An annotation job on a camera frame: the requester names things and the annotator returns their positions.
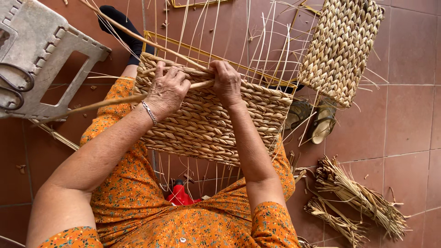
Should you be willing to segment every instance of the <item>tiled floor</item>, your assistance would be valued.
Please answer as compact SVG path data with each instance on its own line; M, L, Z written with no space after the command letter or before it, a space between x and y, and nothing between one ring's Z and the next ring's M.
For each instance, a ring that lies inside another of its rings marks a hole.
M144 0L146 8L146 29L155 30L154 2ZM367 236L370 242L367 248L432 248L441 245L441 3L438 0L384 0L378 1L386 10L379 34L374 43L377 54L371 53L368 61L370 71L365 76L378 84L378 88L364 80L357 91L352 108L339 111L337 124L330 136L320 145L306 143L298 146L298 138L303 129L296 130L285 142L286 151L301 152L299 166L311 167L317 160L327 154L338 154L345 169L350 170L354 179L392 201L389 187L393 188L395 198L403 202L398 206L408 219L409 231L404 241L393 242L383 239L384 231L375 227ZM93 12L77 0L69 0L66 7L62 0L42 0L46 6L63 15L68 22L85 34L110 47L112 53L105 62L99 62L92 69L111 75L120 75L125 67L129 54L110 35L99 30L97 18ZM97 0L98 5L113 5L125 12L127 1ZM322 0L309 0L314 8ZM216 33L214 28L216 5L210 5L202 32L202 20L194 32L194 45L202 38L203 50L209 51L211 40L215 35L213 53L224 56L234 62L249 61L257 49L258 57L262 42L259 37L245 42L247 12L250 10L250 29L262 30L262 13L272 18L271 3L266 0L252 0L248 6L245 0L235 0L220 4L220 14ZM157 31L165 35L160 26L165 20L164 1L157 2ZM291 23L295 11L281 13L284 6L276 4L275 17L280 23ZM184 9L172 9L168 12L168 37L179 40ZM184 43L191 43L193 30L198 22L202 9L189 10L186 23ZM142 2L131 1L129 18L138 30L143 29ZM295 22L295 29L308 30L312 17L301 12ZM274 34L271 47L267 34L263 54L269 50L281 49L284 43L286 27L274 23ZM307 42L296 41L295 49L307 47ZM280 53L269 53L268 60L278 60ZM76 55L66 63L67 70L59 74L52 89L48 90L42 102L56 103L76 74L75 68L81 65L81 56ZM69 107L87 105L104 98L113 83L113 79L87 79L78 90ZM297 95L312 95L315 92L303 89ZM96 111L83 115L73 115L64 123L52 123L59 133L78 144L82 132L90 125ZM0 174L0 235L24 243L26 228L33 198L54 169L74 151L54 140L39 128L31 128L30 122L21 119L0 120L0 155L2 173ZM155 169L168 174L170 159L170 177L183 178L187 163L189 174L196 181L190 184L190 193L194 197L213 195L237 178L242 177L237 168L229 171L223 165L186 157L156 155ZM26 165L25 174L21 174L15 165ZM350 247L350 244L325 225L320 219L303 210L311 194L305 194L305 182L297 184L294 195L287 206L298 235L320 246ZM348 216L357 218L357 214L343 203L338 204Z

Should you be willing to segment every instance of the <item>scissors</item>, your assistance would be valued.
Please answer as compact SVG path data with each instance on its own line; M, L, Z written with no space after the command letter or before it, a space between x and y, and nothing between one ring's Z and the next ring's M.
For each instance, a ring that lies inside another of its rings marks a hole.
M26 75L26 77L29 79L28 87L24 87L24 86L17 87L14 84L12 84L9 80L7 80L3 75L0 74L0 79L2 79L7 85L9 85L12 88L12 89L10 89L10 88L6 88L6 87L3 87L3 86L0 86L0 90L6 90L6 91L9 91L9 92L12 92L19 99L19 103L16 104L15 107L8 107L8 105L10 105L11 103L15 104L15 102L9 101L7 103L7 105L0 105L0 109L17 110L17 109L21 108L23 106L23 104L25 103L25 100L23 98L22 92L30 91L34 87L34 78L25 69L23 69L21 67L18 67L16 65L8 64L8 63L0 63L0 65L6 65L6 66L13 67L15 69L18 69L18 70L22 71Z

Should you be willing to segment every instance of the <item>silver bracelet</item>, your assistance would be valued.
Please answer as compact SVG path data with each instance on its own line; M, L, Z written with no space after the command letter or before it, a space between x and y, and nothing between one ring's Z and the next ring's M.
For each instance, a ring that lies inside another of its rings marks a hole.
M153 120L153 124L158 125L158 122L155 119L155 116L153 115L152 111L150 110L149 106L146 104L144 100L141 100L142 106L147 110L147 113L150 115L150 117Z

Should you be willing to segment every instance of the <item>finished woven panel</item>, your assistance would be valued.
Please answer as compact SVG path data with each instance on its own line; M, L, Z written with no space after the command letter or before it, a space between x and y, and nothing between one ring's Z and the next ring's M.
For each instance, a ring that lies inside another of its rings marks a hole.
M158 61L165 62L164 71L170 66L181 67L192 84L213 81L213 74L187 68L149 53L142 53L140 59L134 94L149 90ZM270 154L282 131L292 95L246 82L242 82L240 91ZM153 150L240 166L228 112L209 87L188 91L181 108L153 126L141 140Z
M326 0L298 82L349 108L384 11L372 0Z

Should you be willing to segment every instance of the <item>foot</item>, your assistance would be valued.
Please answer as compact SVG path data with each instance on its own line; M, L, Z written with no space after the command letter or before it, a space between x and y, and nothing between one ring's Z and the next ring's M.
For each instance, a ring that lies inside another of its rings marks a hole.
M127 28L128 30L132 31L133 33L142 36L135 28L135 26L133 26L132 22L129 20L129 18L126 17L125 14L121 13L120 11L118 11L117 9L115 9L113 6L109 6L109 5L103 5L100 7L100 11L103 12L106 16L110 17L111 19L113 19L114 21L116 21L117 23L121 24L122 26L124 26L125 28ZM103 19L98 18L98 23L100 24L100 28L101 30L103 30L104 32L108 33L108 34L113 34L115 37L120 37L121 40L126 43L129 48L133 51L133 53L136 55L130 55L129 58L129 62L127 63L129 64L135 64L138 65L139 64L139 56L141 55L142 52L142 45L143 42L133 38L132 36L126 34L125 32L121 31L120 29L116 28L115 26L111 25L111 27L109 27L109 24L107 23L107 21L103 21ZM154 48L152 46L146 45L146 52L150 53L150 54L154 54Z

